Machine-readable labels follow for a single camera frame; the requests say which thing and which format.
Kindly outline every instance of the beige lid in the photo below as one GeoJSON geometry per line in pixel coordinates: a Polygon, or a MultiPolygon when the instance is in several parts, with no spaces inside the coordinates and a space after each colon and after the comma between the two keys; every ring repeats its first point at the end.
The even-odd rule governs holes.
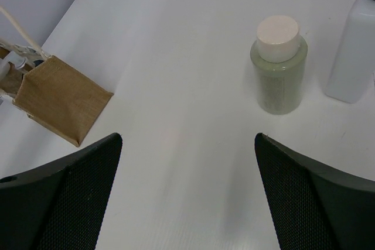
{"type": "Polygon", "coordinates": [[[289,16],[270,16],[257,29],[259,55],[271,63],[293,58],[300,44],[299,25],[289,16]]]}

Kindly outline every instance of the white table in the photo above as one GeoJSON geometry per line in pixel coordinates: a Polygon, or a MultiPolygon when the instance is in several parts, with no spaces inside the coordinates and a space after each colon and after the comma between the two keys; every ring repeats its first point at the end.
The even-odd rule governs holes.
{"type": "MultiPolygon", "coordinates": [[[[97,249],[278,249],[253,149],[257,132],[375,180],[375,90],[322,93],[354,0],[75,0],[44,45],[115,96],[86,137],[124,148],[97,249]],[[291,114],[255,99],[247,62],[259,22],[287,14],[309,45],[291,114]]],[[[0,107],[0,175],[76,150],[0,107]]]]}

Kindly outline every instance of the bottle body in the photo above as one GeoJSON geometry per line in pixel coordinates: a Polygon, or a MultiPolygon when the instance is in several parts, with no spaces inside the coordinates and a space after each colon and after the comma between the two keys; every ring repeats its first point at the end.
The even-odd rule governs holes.
{"type": "Polygon", "coordinates": [[[262,109],[271,114],[287,114],[299,106],[302,100],[302,80],[308,46],[301,41],[294,57],[281,63],[264,60],[255,41],[251,47],[250,59],[253,62],[257,81],[257,100],[262,109]]]}
{"type": "Polygon", "coordinates": [[[358,101],[375,71],[375,1],[356,0],[346,20],[326,95],[358,101]]]}

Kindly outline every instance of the brown paper bag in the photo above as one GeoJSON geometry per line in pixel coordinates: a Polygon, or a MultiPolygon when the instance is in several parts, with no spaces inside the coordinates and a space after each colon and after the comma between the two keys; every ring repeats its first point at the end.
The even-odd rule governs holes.
{"type": "MultiPolygon", "coordinates": [[[[23,34],[25,31],[13,18],[11,22],[17,30],[21,30],[32,47],[35,50],[39,48],[45,56],[41,48],[23,34]]],[[[41,65],[23,76],[13,104],[37,123],[80,146],[113,93],[107,92],[59,58],[45,58],[41,65]]]]}

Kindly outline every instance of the plastic bottle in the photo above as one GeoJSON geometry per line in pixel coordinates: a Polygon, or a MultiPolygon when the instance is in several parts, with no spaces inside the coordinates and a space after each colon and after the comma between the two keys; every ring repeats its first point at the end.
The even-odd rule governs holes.
{"type": "Polygon", "coordinates": [[[257,29],[250,51],[260,107],[287,114],[299,106],[308,47],[298,23],[289,16],[271,16],[257,29]]]}
{"type": "Polygon", "coordinates": [[[356,0],[342,35],[326,95],[358,101],[375,70],[375,0],[356,0]]]}

